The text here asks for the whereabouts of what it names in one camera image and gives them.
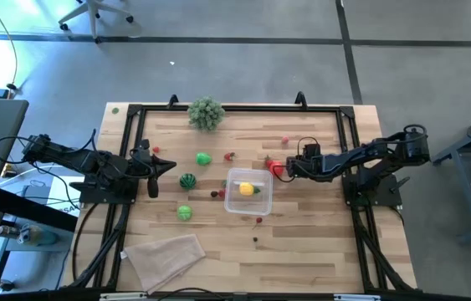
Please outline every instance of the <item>lemon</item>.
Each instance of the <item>lemon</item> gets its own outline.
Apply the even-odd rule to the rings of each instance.
[[[253,185],[248,182],[242,182],[241,185],[239,185],[238,190],[243,196],[253,195]]]

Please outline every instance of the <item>concrete floor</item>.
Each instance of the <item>concrete floor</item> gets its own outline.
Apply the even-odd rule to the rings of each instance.
[[[132,11],[136,23],[102,13],[105,36],[341,37],[332,0],[106,2]],[[344,3],[351,38],[471,41],[471,1]],[[75,5],[0,0],[0,12],[13,33],[61,34],[56,21]],[[69,26],[89,34],[86,16]],[[303,90],[312,104],[353,104],[340,45],[17,41],[16,47],[16,98],[31,104],[20,134],[48,133],[69,145],[99,127],[108,101],[210,94],[222,102],[291,103]],[[436,154],[465,134],[471,48],[353,47],[353,55],[363,103],[377,106],[384,135],[423,124]],[[0,41],[0,88],[12,72],[8,42]],[[18,150],[13,156],[20,157]],[[400,171],[412,178],[402,188],[403,215],[419,288],[471,297],[471,246],[456,241],[471,229],[471,216],[453,173],[452,162]]]

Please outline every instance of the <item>small red berry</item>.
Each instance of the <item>small red berry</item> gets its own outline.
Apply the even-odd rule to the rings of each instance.
[[[235,157],[234,152],[227,153],[226,155],[224,155],[224,159],[226,159],[227,161],[232,161],[234,157]]]

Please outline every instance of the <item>office chair base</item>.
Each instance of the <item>office chair base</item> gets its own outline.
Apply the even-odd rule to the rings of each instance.
[[[125,15],[125,20],[128,23],[133,23],[133,16],[123,9],[117,8],[115,6],[103,3],[102,0],[82,0],[82,3],[74,10],[63,16],[59,20],[60,29],[68,30],[68,25],[66,21],[79,16],[81,13],[88,13],[90,17],[90,30],[92,32],[92,38],[94,38],[95,43],[100,43],[101,41],[97,38],[97,32],[95,30],[95,20],[99,19],[100,11],[106,11],[111,13],[120,13]]]

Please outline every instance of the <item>wooden tabletop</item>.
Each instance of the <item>wooden tabletop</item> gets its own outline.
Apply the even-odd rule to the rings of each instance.
[[[100,128],[98,149],[118,154],[128,103],[109,103]],[[120,111],[113,114],[114,108]],[[373,105],[356,105],[360,141],[381,137]],[[134,145],[136,120],[131,132]],[[288,145],[281,138],[288,136]],[[159,157],[176,161],[177,167],[159,180],[159,197],[147,196],[141,181],[136,203],[125,235],[125,245],[133,246],[169,237],[195,233],[207,256],[161,291],[199,287],[217,292],[354,293],[362,292],[351,213],[345,205],[340,178],[332,183],[296,179],[291,183],[274,180],[272,212],[253,229],[255,216],[228,213],[223,200],[211,198],[233,167],[265,169],[266,155],[284,161],[296,153],[296,143],[304,136],[315,137],[323,154],[340,152],[335,116],[330,113],[227,112],[213,133],[201,133],[188,124],[186,112],[147,112],[144,138],[159,146]],[[196,153],[205,151],[212,163],[199,166]],[[234,161],[223,155],[235,152]],[[181,174],[197,177],[197,186],[184,191],[178,184]],[[192,219],[180,222],[176,209],[192,207]],[[90,263],[100,247],[107,205],[99,205],[79,240],[78,273]],[[85,214],[81,212],[79,222]],[[407,240],[399,216],[386,207],[375,207],[381,249],[402,278],[416,286]],[[108,256],[108,279],[112,253]],[[374,261],[367,257],[371,279],[376,283]],[[71,263],[63,284],[71,283]],[[118,290],[142,290],[129,259],[120,268]]]

